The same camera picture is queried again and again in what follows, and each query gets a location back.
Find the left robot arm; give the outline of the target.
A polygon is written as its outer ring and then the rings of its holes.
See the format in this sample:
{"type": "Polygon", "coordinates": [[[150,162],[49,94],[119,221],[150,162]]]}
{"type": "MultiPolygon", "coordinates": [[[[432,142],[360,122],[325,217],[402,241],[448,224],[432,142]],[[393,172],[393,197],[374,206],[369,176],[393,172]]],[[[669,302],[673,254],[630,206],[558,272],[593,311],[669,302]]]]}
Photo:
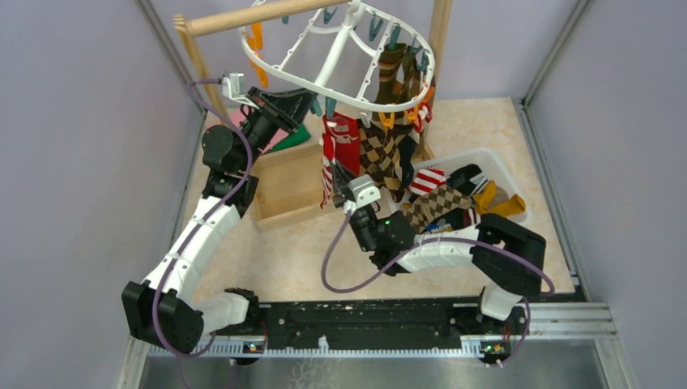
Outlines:
{"type": "Polygon", "coordinates": [[[251,88],[248,111],[239,125],[218,124],[205,130],[201,144],[209,173],[194,214],[159,265],[122,291],[132,337],[191,357],[207,334],[231,329],[249,335],[257,330],[255,293],[230,288],[194,304],[194,291],[221,241],[253,202],[259,183],[250,173],[254,163],[280,130],[297,130],[317,97],[305,88],[251,88]]]}

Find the navy white red hanging sock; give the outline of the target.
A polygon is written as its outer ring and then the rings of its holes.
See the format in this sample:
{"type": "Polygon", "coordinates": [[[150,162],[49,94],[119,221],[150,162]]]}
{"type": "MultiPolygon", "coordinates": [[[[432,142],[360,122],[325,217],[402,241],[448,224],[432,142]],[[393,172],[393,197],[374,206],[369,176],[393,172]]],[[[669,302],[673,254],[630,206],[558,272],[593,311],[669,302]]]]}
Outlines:
{"type": "Polygon", "coordinates": [[[400,152],[401,187],[403,189],[410,186],[412,182],[414,176],[412,157],[420,142],[420,135],[423,132],[425,122],[430,122],[432,117],[432,109],[427,102],[420,103],[415,108],[405,112],[405,118],[408,120],[410,131],[402,138],[398,146],[400,152]]]}

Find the white clothes clip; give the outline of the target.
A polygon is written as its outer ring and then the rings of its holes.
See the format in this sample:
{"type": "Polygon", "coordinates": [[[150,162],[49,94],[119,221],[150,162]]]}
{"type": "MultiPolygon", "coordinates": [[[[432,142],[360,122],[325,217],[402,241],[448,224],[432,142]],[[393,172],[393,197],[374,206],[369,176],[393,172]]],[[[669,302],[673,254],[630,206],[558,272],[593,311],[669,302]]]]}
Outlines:
{"type": "Polygon", "coordinates": [[[370,128],[371,127],[371,112],[369,111],[363,111],[360,113],[361,116],[361,123],[365,128],[370,128]]]}

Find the red white striped sock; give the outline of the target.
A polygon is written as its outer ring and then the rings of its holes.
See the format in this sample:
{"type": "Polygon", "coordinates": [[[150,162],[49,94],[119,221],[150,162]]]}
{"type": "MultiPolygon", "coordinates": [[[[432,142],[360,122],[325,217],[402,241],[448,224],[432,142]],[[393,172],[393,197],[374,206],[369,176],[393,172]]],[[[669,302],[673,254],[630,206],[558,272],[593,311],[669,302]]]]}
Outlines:
{"type": "Polygon", "coordinates": [[[325,208],[331,200],[334,191],[333,162],[335,159],[335,139],[331,133],[330,122],[326,116],[322,117],[324,130],[321,137],[322,146],[322,201],[319,204],[321,209],[325,208]]]}

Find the white round clip hanger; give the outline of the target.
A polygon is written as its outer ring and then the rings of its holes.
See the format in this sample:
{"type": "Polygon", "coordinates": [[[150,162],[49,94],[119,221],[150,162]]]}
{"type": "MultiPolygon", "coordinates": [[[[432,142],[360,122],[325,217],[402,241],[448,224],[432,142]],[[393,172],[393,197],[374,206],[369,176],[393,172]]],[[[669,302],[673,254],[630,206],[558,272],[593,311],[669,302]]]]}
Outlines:
{"type": "Polygon", "coordinates": [[[308,7],[309,10],[315,11],[314,15],[309,19],[297,40],[286,51],[284,58],[279,63],[269,63],[259,55],[259,51],[262,49],[262,30],[259,22],[238,28],[243,50],[256,71],[261,75],[261,80],[264,80],[266,75],[272,75],[316,92],[318,96],[328,96],[352,107],[378,113],[405,111],[431,100],[435,91],[433,77],[436,58],[429,42],[415,28],[362,1],[350,1],[342,23],[329,27],[326,24],[335,14],[334,11],[328,10],[328,6],[332,4],[332,1],[327,1],[322,6],[308,7]],[[321,27],[316,24],[319,19],[322,19],[324,26],[321,27]],[[392,49],[394,48],[401,32],[406,32],[413,39],[410,45],[411,53],[415,54],[416,57],[417,55],[421,56],[419,71],[422,75],[422,87],[412,100],[403,103],[395,102],[381,105],[373,103],[365,97],[365,93],[371,84],[373,73],[379,71],[379,57],[387,45],[392,49]],[[286,70],[292,56],[300,48],[306,37],[331,34],[335,38],[315,79],[303,78],[286,70]],[[329,81],[343,58],[343,51],[348,42],[357,45],[363,53],[370,57],[365,77],[361,80],[357,92],[353,94],[343,93],[329,87],[329,81]]]}

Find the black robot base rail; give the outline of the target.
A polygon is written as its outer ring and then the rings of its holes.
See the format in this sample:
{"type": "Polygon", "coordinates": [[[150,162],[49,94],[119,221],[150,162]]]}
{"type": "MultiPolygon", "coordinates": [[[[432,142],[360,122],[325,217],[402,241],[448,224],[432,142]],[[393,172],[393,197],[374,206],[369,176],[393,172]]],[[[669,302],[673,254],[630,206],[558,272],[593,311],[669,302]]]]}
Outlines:
{"type": "Polygon", "coordinates": [[[499,365],[529,333],[531,310],[490,318],[476,298],[262,302],[216,332],[241,341],[238,360],[264,357],[475,357],[499,365]]]}

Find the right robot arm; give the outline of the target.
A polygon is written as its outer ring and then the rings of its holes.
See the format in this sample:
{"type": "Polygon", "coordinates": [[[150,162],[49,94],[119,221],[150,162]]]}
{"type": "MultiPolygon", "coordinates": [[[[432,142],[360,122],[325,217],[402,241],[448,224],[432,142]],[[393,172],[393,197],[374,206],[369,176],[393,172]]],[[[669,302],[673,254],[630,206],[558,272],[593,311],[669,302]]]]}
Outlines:
{"type": "Polygon", "coordinates": [[[322,161],[322,180],[328,199],[345,215],[362,252],[378,269],[371,276],[413,273],[439,267],[475,267],[489,278],[480,292],[476,326],[498,333],[513,308],[541,293],[553,281],[544,273],[546,241],[539,234],[499,215],[487,214],[467,227],[446,233],[424,234],[417,217],[395,211],[379,218],[375,203],[382,198],[368,175],[353,177],[337,160],[322,161]]]}

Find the pink cloth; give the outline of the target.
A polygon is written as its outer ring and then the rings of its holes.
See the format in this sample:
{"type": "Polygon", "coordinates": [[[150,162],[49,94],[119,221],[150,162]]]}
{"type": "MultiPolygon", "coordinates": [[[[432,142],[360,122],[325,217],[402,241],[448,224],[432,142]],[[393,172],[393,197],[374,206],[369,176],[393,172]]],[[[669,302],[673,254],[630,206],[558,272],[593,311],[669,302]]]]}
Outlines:
{"type": "MultiPolygon", "coordinates": [[[[243,122],[246,120],[245,115],[239,109],[234,109],[230,113],[229,118],[231,119],[232,123],[234,125],[236,125],[237,127],[241,127],[243,122]]],[[[260,154],[270,152],[272,149],[274,149],[277,146],[277,144],[279,142],[283,141],[288,136],[289,136],[289,133],[286,130],[278,129],[277,132],[272,137],[269,144],[266,145],[265,147],[260,147],[258,149],[260,151],[260,154]]]]}

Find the orange clothes clip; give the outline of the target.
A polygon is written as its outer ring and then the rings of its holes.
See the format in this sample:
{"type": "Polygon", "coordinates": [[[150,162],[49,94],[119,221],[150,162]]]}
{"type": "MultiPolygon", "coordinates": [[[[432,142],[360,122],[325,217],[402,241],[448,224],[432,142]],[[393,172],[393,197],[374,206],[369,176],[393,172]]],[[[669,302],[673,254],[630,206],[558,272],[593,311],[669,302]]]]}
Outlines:
{"type": "Polygon", "coordinates": [[[395,113],[394,112],[390,112],[390,113],[379,112],[378,113],[378,120],[380,121],[384,130],[391,130],[395,126],[395,113]]]}

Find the yellow sock in basket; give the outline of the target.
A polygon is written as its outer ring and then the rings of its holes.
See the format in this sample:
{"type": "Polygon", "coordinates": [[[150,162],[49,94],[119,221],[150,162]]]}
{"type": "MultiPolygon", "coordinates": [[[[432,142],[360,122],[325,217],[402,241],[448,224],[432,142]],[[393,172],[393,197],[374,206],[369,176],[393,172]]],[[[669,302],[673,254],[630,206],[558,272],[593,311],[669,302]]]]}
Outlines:
{"type": "Polygon", "coordinates": [[[476,212],[480,215],[495,214],[510,217],[527,210],[525,201],[518,195],[508,195],[495,181],[489,181],[484,189],[472,196],[476,212]]]}

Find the white plastic laundry basket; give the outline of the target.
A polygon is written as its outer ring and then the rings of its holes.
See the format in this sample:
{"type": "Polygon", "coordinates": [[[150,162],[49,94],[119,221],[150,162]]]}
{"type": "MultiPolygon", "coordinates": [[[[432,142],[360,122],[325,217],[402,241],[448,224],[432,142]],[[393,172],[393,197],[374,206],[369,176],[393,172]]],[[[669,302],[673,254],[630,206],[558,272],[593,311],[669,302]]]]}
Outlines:
{"type": "Polygon", "coordinates": [[[488,147],[472,148],[448,156],[412,163],[415,173],[423,169],[438,170],[444,173],[445,178],[468,165],[477,165],[487,179],[495,181],[497,186],[501,187],[508,195],[522,194],[514,175],[506,167],[499,153],[488,147]]]}

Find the olive striped hanging sock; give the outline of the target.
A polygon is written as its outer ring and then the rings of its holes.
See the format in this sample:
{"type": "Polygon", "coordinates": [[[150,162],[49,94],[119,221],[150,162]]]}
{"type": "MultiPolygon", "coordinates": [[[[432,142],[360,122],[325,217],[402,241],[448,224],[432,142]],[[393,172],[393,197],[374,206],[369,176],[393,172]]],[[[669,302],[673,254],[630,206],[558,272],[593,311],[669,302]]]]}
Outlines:
{"type": "Polygon", "coordinates": [[[406,44],[397,43],[393,49],[387,45],[382,51],[378,60],[378,93],[374,100],[376,104],[390,104],[398,100],[401,89],[398,73],[406,50],[406,44]]]}

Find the brown argyle sock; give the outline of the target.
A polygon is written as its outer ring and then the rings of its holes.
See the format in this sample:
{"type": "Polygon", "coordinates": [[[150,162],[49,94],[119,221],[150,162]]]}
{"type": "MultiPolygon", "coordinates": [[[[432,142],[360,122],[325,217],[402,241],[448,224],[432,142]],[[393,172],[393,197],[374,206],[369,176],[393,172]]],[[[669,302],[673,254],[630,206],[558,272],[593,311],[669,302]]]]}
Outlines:
{"type": "Polygon", "coordinates": [[[410,131],[409,125],[395,125],[391,130],[384,130],[386,140],[384,142],[384,152],[382,159],[378,164],[382,171],[383,185],[390,191],[395,201],[400,201],[404,196],[404,191],[401,187],[401,168],[399,163],[400,152],[399,142],[410,131]]]}
{"type": "Polygon", "coordinates": [[[384,152],[385,132],[374,124],[359,128],[361,172],[375,177],[384,152]]]}

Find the teal clothes clip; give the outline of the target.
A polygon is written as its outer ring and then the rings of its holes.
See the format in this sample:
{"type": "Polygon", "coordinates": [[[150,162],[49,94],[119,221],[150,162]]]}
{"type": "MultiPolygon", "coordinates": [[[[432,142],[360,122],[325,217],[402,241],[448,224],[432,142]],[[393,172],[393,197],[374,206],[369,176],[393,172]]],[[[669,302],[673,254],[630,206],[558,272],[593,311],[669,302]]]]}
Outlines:
{"type": "Polygon", "coordinates": [[[310,112],[318,117],[321,117],[324,114],[324,109],[322,108],[320,100],[317,97],[315,97],[311,103],[310,112]]]}
{"type": "Polygon", "coordinates": [[[335,116],[337,100],[331,97],[325,97],[325,115],[327,119],[332,119],[335,116]]]}

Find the wooden hanger rack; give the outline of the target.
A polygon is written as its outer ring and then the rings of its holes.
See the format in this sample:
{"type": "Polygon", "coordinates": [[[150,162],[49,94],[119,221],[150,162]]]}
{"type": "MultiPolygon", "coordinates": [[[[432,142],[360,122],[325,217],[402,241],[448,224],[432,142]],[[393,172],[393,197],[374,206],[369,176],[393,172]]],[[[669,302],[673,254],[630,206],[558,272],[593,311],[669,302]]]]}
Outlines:
{"type": "MultiPolygon", "coordinates": [[[[187,19],[183,14],[177,14],[173,18],[173,25],[197,74],[205,77],[210,74],[210,69],[198,45],[199,37],[235,30],[241,39],[238,31],[241,26],[254,22],[263,24],[278,18],[310,13],[311,16],[303,24],[302,32],[315,13],[308,7],[322,6],[326,2],[255,1],[240,10],[197,19],[187,19]]],[[[335,14],[326,24],[329,27],[342,23],[350,1],[332,2],[328,10],[334,11],[335,14]]],[[[431,4],[433,25],[430,28],[429,37],[425,39],[429,42],[436,58],[435,75],[441,66],[452,3],[433,1],[431,4]]],[[[322,200],[321,156],[321,146],[308,141],[302,145],[258,158],[251,173],[259,180],[254,198],[254,220],[260,230],[282,228],[326,215],[332,211],[331,206],[323,209],[319,207],[322,200]]]]}

